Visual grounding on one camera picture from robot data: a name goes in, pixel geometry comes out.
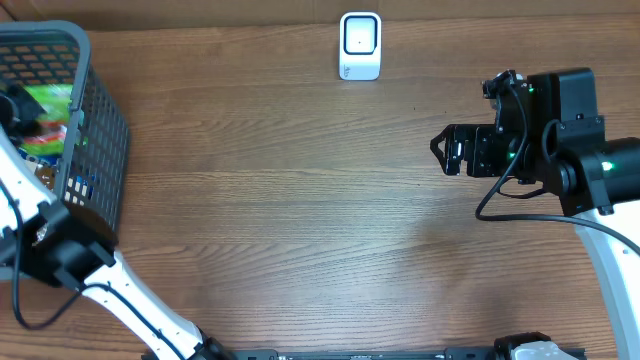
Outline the green snack bag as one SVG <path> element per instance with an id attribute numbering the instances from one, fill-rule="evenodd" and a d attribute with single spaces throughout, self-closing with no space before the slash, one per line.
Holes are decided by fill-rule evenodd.
<path id="1" fill-rule="evenodd" d="M 40 107 L 34 135 L 24 139 L 21 149 L 33 156 L 59 156 L 64 151 L 69 105 L 73 86 L 70 84 L 28 85 L 29 96 Z"/>

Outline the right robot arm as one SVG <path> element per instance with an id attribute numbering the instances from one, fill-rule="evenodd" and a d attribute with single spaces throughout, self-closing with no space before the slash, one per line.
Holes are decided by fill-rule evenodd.
<path id="1" fill-rule="evenodd" d="M 572 224 L 594 267 L 617 355 L 639 356 L 639 140 L 609 140 L 589 68 L 522 76 L 506 70 L 482 84 L 491 124 L 450 124 L 430 142 L 449 176 L 465 171 L 496 182 L 475 216 L 486 222 Z M 483 210 L 515 180 L 538 184 L 528 198 L 556 196 L 559 215 Z"/>

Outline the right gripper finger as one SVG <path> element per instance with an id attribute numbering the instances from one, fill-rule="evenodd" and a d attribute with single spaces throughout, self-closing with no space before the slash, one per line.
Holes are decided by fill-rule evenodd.
<path id="1" fill-rule="evenodd" d="M 443 170 L 446 175 L 455 176 L 460 174 L 464 155 L 465 145 L 463 142 L 447 142 L 444 145 Z"/>
<path id="2" fill-rule="evenodd" d="M 462 160 L 465 152 L 467 129 L 465 125 L 452 124 L 430 141 L 430 149 L 438 160 Z"/>

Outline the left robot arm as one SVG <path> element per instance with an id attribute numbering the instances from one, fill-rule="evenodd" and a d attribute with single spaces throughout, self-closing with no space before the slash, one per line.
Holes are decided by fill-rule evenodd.
<path id="1" fill-rule="evenodd" d="M 229 359 L 197 325 L 167 306 L 118 250 L 129 150 L 126 122 L 101 88 L 1 87 L 1 262 L 20 277 L 73 291 L 108 310 L 152 359 Z"/>

